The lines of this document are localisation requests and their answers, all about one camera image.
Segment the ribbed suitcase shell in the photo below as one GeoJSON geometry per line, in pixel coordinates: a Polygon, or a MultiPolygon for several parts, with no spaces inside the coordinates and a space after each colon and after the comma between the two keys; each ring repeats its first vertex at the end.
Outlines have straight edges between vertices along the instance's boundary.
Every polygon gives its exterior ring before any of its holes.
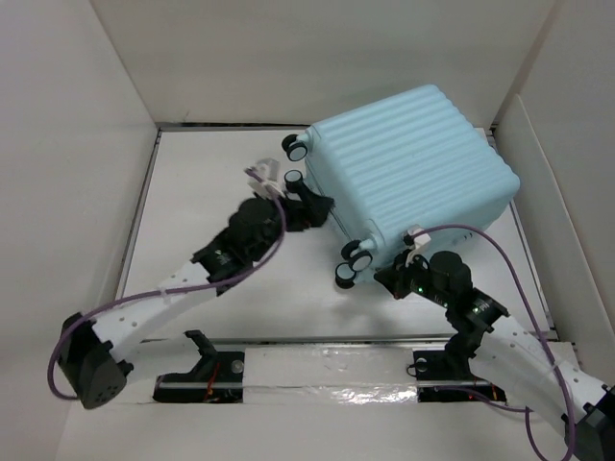
{"type": "MultiPolygon", "coordinates": [[[[315,123],[299,139],[308,148],[308,187],[335,199],[342,244],[358,239],[373,247],[372,269],[392,262],[412,226],[486,229],[519,188],[517,176],[434,85],[315,123]]],[[[429,254],[466,233],[435,232],[429,254]]]]}

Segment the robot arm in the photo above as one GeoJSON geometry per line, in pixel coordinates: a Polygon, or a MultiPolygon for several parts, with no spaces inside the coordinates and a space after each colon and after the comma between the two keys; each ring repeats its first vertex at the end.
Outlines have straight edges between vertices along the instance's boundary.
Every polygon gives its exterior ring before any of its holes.
{"type": "MultiPolygon", "coordinates": [[[[167,322],[246,279],[257,269],[256,261],[262,265],[273,255],[263,260],[280,242],[284,229],[304,231],[321,227],[327,220],[333,200],[311,192],[298,171],[286,173],[285,181],[287,191],[299,200],[282,195],[274,181],[275,160],[262,160],[248,174],[253,178],[256,197],[244,201],[229,218],[229,225],[161,282],[158,290],[135,295],[135,303],[100,311],[90,319],[77,313],[64,321],[58,353],[52,360],[57,358],[84,408],[96,408],[114,399],[129,381],[169,371],[188,368],[193,376],[207,379],[216,365],[217,352],[202,332],[187,331],[185,338],[172,345],[194,351],[186,363],[165,359],[174,358],[168,354],[167,341],[164,353],[159,353],[159,344],[144,340],[167,322]]],[[[52,361],[48,373],[52,392],[53,365],[52,361]]]]}
{"type": "Polygon", "coordinates": [[[501,304],[473,286],[470,269],[459,255],[440,252],[427,261],[415,252],[410,245],[374,279],[396,299],[414,292],[446,308],[446,318],[457,331],[445,348],[449,363],[506,390],[567,444],[569,425],[575,425],[574,455],[579,460],[615,459],[615,390],[555,354],[552,365],[543,345],[501,304]],[[573,421],[555,366],[572,400],[573,421]]]}

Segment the white table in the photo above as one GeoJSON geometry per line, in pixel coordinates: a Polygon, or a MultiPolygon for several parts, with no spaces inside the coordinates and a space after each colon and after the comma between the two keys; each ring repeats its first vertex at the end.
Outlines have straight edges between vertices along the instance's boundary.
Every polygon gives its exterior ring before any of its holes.
{"type": "MultiPolygon", "coordinates": [[[[150,290],[207,245],[251,195],[244,168],[286,160],[285,131],[164,133],[138,228],[126,294],[150,290]]],[[[537,315],[549,330],[543,304],[511,209],[488,232],[504,247],[537,315]]],[[[212,339],[394,339],[445,337],[453,329],[444,310],[412,295],[394,301],[376,283],[342,291],[333,283],[340,242],[323,229],[291,233],[279,254],[220,299],[193,309],[157,336],[198,328],[212,339]]],[[[474,283],[530,328],[528,315],[500,255],[475,236],[455,249],[474,283]]]]}
{"type": "MultiPolygon", "coordinates": [[[[126,293],[156,286],[192,252],[209,243],[250,194],[243,168],[260,158],[281,158],[279,141],[285,135],[280,131],[165,133],[126,293]]],[[[509,253],[541,328],[549,329],[510,210],[489,233],[509,253]]],[[[157,336],[176,335],[189,328],[222,339],[451,334],[443,310],[418,298],[394,302],[376,284],[347,292],[334,289],[332,269],[339,261],[339,246],[329,229],[288,235],[281,253],[268,267],[157,336]]],[[[495,251],[478,240],[458,250],[471,266],[475,284],[529,326],[510,275],[495,251]]],[[[570,346],[557,346],[562,355],[574,356],[570,346]]],[[[383,361],[367,371],[395,368],[389,378],[403,381],[399,358],[391,357],[390,367],[383,361]]],[[[294,368],[278,367],[280,376],[291,374],[296,379],[304,367],[292,365],[294,368]]],[[[273,379],[272,373],[261,378],[273,379]]],[[[310,373],[306,379],[316,377],[310,373]]],[[[310,399],[301,404],[299,399],[272,404],[270,399],[253,398],[252,403],[237,405],[169,405],[151,403],[152,388],[153,382],[142,381],[96,411],[73,404],[57,461],[534,459],[522,419],[479,403],[349,405],[310,399]]],[[[544,422],[532,418],[537,420],[533,432],[538,444],[551,459],[559,459],[565,450],[562,439],[544,422]]]]}

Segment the purple cable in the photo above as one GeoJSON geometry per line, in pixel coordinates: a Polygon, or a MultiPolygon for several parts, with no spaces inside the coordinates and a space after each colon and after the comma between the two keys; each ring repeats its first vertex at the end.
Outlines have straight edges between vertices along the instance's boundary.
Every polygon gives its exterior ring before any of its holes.
{"type": "MultiPolygon", "coordinates": [[[[540,330],[540,326],[538,326],[538,321],[536,320],[536,316],[531,311],[531,307],[529,306],[528,297],[526,296],[526,292],[523,290],[523,287],[521,286],[521,282],[519,281],[519,277],[517,276],[517,272],[515,271],[515,268],[513,267],[512,262],[510,261],[510,258],[508,257],[504,249],[492,237],[490,237],[484,231],[478,228],[475,228],[473,226],[467,226],[465,224],[444,224],[442,226],[434,226],[433,228],[420,230],[416,232],[413,236],[418,237],[426,233],[442,231],[444,229],[464,229],[470,232],[477,233],[478,235],[486,239],[489,243],[491,243],[491,245],[493,245],[496,248],[496,250],[498,250],[500,255],[502,255],[502,257],[504,258],[504,262],[508,266],[510,275],[512,275],[515,285],[517,285],[517,290],[519,290],[519,294],[521,295],[521,300],[523,301],[526,311],[528,312],[529,320],[531,321],[531,324],[534,327],[534,331],[536,332],[536,335],[538,336],[538,340],[540,341],[540,344],[542,345],[542,348],[545,351],[545,355],[549,359],[549,362],[553,366],[553,372],[555,373],[555,377],[557,378],[557,382],[564,396],[564,403],[566,404],[566,414],[568,415],[568,421],[570,422],[568,424],[568,440],[570,442],[568,444],[568,449],[566,450],[566,454],[564,454],[564,457],[561,459],[561,461],[570,461],[570,459],[572,459],[574,452],[575,452],[575,441],[577,439],[577,431],[575,428],[575,409],[573,406],[573,401],[572,401],[572,398],[570,397],[570,393],[568,392],[568,387],[566,386],[566,380],[564,379],[563,374],[559,370],[559,367],[555,364],[554,353],[551,351],[551,348],[549,347],[547,338],[545,337],[543,332],[540,330]]],[[[538,446],[536,446],[534,438],[531,435],[531,428],[529,424],[529,412],[531,410],[526,408],[525,411],[526,411],[526,431],[528,433],[529,444],[531,445],[534,452],[536,453],[536,456],[538,456],[542,461],[548,461],[547,458],[545,458],[545,456],[540,452],[540,450],[538,449],[538,446]]]]}
{"type": "Polygon", "coordinates": [[[508,411],[510,413],[525,413],[526,412],[526,408],[514,408],[512,406],[500,405],[498,403],[495,403],[494,401],[490,400],[489,398],[487,398],[480,392],[475,391],[473,389],[466,389],[465,387],[459,387],[459,386],[437,386],[436,389],[440,391],[465,392],[466,394],[469,394],[472,397],[474,397],[476,400],[480,400],[489,406],[493,406],[494,408],[498,408],[499,410],[503,410],[503,411],[508,411]]]}
{"type": "MultiPolygon", "coordinates": [[[[254,178],[257,181],[262,182],[262,179],[254,172],[254,170],[249,169],[249,170],[245,170],[245,172],[251,178],[254,178]]],[[[286,234],[286,216],[285,216],[284,210],[282,208],[282,204],[280,203],[280,200],[278,199],[276,191],[272,190],[271,191],[271,195],[273,197],[273,202],[276,205],[276,208],[278,209],[278,212],[280,213],[280,217],[282,218],[282,232],[280,234],[280,238],[278,238],[278,240],[276,242],[276,247],[273,249],[272,252],[269,253],[269,255],[267,255],[267,257],[265,259],[263,259],[256,266],[248,269],[243,274],[236,275],[236,276],[231,277],[229,279],[219,280],[219,281],[215,281],[215,282],[212,282],[212,283],[205,283],[205,284],[202,284],[202,285],[185,286],[185,287],[181,287],[181,288],[171,288],[171,289],[168,289],[168,290],[164,290],[165,294],[166,295],[182,295],[182,294],[185,294],[185,293],[192,293],[194,291],[210,290],[210,289],[213,289],[213,288],[219,288],[221,286],[226,286],[226,285],[232,285],[232,284],[235,284],[235,283],[239,283],[242,280],[245,280],[248,277],[250,277],[254,272],[256,272],[262,266],[267,264],[273,258],[273,256],[278,252],[278,250],[280,249],[280,246],[282,245],[282,242],[284,240],[284,235],[286,234]]],[[[111,310],[114,307],[117,307],[117,306],[119,306],[121,304],[130,303],[130,302],[134,302],[134,301],[141,301],[141,300],[145,300],[145,299],[148,299],[148,298],[156,298],[158,296],[162,296],[162,293],[159,290],[152,290],[152,291],[146,291],[144,293],[137,293],[135,295],[127,296],[125,298],[120,298],[118,300],[111,301],[110,303],[103,304],[100,307],[96,307],[94,310],[91,310],[87,314],[84,314],[84,316],[81,317],[74,324],[71,324],[70,327],[68,327],[61,334],[61,337],[58,340],[58,344],[56,344],[56,347],[51,352],[51,357],[49,357],[49,364],[47,365],[47,384],[49,385],[49,390],[51,391],[51,393],[54,396],[56,396],[58,399],[62,399],[62,400],[76,400],[77,399],[76,396],[68,396],[66,394],[63,394],[58,389],[58,387],[56,386],[56,381],[54,380],[54,370],[55,370],[55,367],[56,367],[56,363],[58,362],[58,358],[60,357],[60,350],[62,348],[62,345],[68,340],[70,335],[79,326],[81,326],[82,324],[87,322],[92,317],[100,314],[101,312],[105,312],[107,310],[111,310]]]]}

